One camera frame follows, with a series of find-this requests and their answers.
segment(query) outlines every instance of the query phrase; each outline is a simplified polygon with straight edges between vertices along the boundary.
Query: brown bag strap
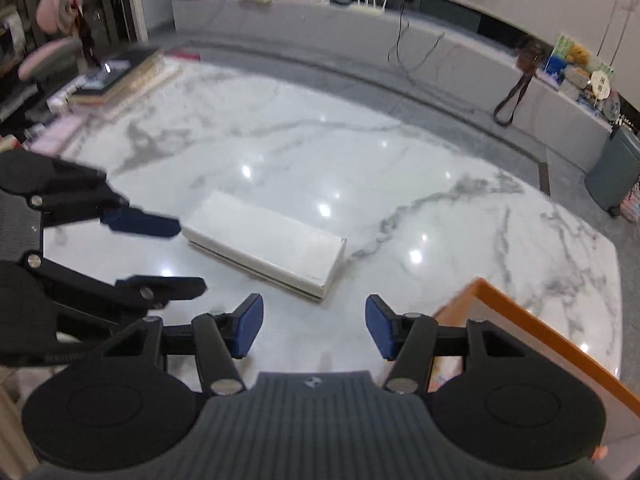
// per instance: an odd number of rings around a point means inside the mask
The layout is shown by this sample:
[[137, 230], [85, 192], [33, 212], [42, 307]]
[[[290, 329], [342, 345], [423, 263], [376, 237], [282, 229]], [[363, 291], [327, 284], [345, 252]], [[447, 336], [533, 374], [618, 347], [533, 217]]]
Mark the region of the brown bag strap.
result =
[[[504, 126], [504, 127], [511, 126], [511, 123], [513, 123], [513, 116], [516, 113], [516, 108], [518, 108], [520, 101], [522, 101], [524, 94], [526, 94], [527, 88], [529, 88], [529, 83], [531, 83], [532, 79], [533, 79], [533, 76], [531, 74], [523, 73], [520, 80], [516, 83], [516, 86], [514, 86], [511, 89], [511, 91], [507, 94], [507, 97], [505, 97], [505, 99], [501, 101], [500, 104], [497, 105], [497, 107], [495, 107], [494, 121], [500, 124], [500, 126]], [[518, 94], [518, 100], [516, 101], [516, 105], [513, 107], [513, 112], [511, 112], [511, 117], [507, 121], [501, 121], [500, 119], [498, 119], [498, 113], [500, 113], [500, 111], [506, 106], [506, 104], [509, 101], [511, 101], [511, 99], [513, 99], [513, 96], [516, 95], [516, 92], [518, 90], [520, 90], [520, 93]]]

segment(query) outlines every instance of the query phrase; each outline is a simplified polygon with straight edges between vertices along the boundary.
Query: white box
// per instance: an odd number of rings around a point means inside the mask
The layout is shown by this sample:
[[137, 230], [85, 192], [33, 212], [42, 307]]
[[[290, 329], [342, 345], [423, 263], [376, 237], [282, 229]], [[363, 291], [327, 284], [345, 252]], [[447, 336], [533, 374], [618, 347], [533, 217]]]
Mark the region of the white box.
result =
[[196, 247], [312, 298], [324, 298], [346, 239], [213, 192], [182, 224]]

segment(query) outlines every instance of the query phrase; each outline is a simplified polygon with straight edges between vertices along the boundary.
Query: handbag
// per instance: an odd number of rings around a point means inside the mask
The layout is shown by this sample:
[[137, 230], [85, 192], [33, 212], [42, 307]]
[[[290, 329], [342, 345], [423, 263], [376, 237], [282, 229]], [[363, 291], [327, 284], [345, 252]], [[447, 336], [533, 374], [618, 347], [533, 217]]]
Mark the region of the handbag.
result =
[[640, 182], [636, 182], [620, 204], [620, 214], [632, 223], [640, 220]]
[[[516, 83], [516, 86], [514, 86], [507, 94], [507, 97], [505, 97], [494, 110], [494, 121], [503, 127], [511, 126], [511, 123], [513, 123], [513, 116], [516, 113], [516, 108], [518, 108], [520, 101], [522, 101], [524, 94], [526, 94], [527, 89], [529, 88], [531, 80], [538, 70], [538, 63], [542, 58], [542, 47], [533, 41], [529, 41], [524, 48], [516, 49], [516, 53], [518, 54], [516, 65], [520, 70], [522, 70], [522, 76]], [[498, 113], [500, 113], [500, 110], [502, 110], [505, 105], [511, 101], [511, 99], [513, 99], [518, 90], [520, 91], [518, 94], [518, 100], [516, 101], [516, 105], [513, 107], [511, 117], [506, 121], [501, 121], [498, 119]]]

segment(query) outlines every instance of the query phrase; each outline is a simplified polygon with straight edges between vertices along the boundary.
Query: black cable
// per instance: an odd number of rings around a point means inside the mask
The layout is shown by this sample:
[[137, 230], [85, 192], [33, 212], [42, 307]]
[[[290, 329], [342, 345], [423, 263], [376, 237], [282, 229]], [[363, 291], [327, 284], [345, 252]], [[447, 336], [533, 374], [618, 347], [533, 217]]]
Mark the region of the black cable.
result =
[[[395, 50], [396, 50], [396, 61], [398, 62], [398, 66], [400, 67], [400, 70], [402, 71], [402, 73], [404, 74], [404, 76], [406, 77], [407, 81], [409, 83], [411, 83], [412, 86], [416, 87], [417, 89], [421, 90], [422, 92], [425, 92], [425, 94], [428, 94], [430, 96], [432, 96], [433, 98], [436, 98], [440, 101], [443, 102], [449, 102], [448, 105], [451, 106], [452, 108], [456, 108], [458, 111], [462, 112], [462, 113], [467, 113], [467, 114], [473, 114], [475, 113], [475, 109], [473, 108], [465, 108], [465, 107], [461, 107], [457, 102], [451, 102], [450, 99], [448, 99], [447, 97], [445, 97], [441, 91], [435, 91], [434, 89], [430, 89], [427, 88], [423, 85], [421, 85], [420, 83], [418, 83], [411, 75], [411, 72], [414, 72], [416, 70], [418, 70], [419, 68], [421, 68], [426, 62], [427, 60], [431, 57], [431, 54], [434, 53], [434, 51], [436, 50], [436, 47], [438, 46], [438, 44], [440, 43], [440, 40], [442, 40], [442, 38], [445, 37], [445, 33], [441, 33], [438, 37], [438, 39], [435, 41], [435, 43], [433, 44], [433, 46], [427, 51], [427, 54], [425, 54], [424, 59], [418, 63], [418, 65], [416, 65], [415, 67], [408, 69], [404, 63], [402, 62], [402, 60], [400, 59], [400, 40], [402, 39], [402, 37], [405, 35], [405, 33], [409, 30], [409, 26], [410, 26], [410, 22], [407, 20], [406, 22], [406, 28], [405, 30], [402, 30], [402, 16], [404, 15], [404, 0], [402, 0], [402, 5], [400, 6], [400, 25], [398, 27], [398, 38], [396, 39], [396, 46], [395, 46]], [[391, 53], [393, 52], [394, 48], [392, 47], [388, 54], [386, 55], [386, 61], [391, 63]]]

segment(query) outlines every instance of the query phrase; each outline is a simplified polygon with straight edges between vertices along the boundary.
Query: pink chair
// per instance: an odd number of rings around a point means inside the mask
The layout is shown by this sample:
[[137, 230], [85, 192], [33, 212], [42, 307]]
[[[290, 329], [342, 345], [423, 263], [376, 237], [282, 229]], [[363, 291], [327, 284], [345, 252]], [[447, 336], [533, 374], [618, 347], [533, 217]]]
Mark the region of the pink chair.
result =
[[78, 17], [74, 0], [40, 0], [36, 12], [38, 26], [46, 34], [60, 32], [66, 38], [50, 41], [25, 59], [18, 69], [21, 81], [41, 82], [76, 63], [84, 51]]

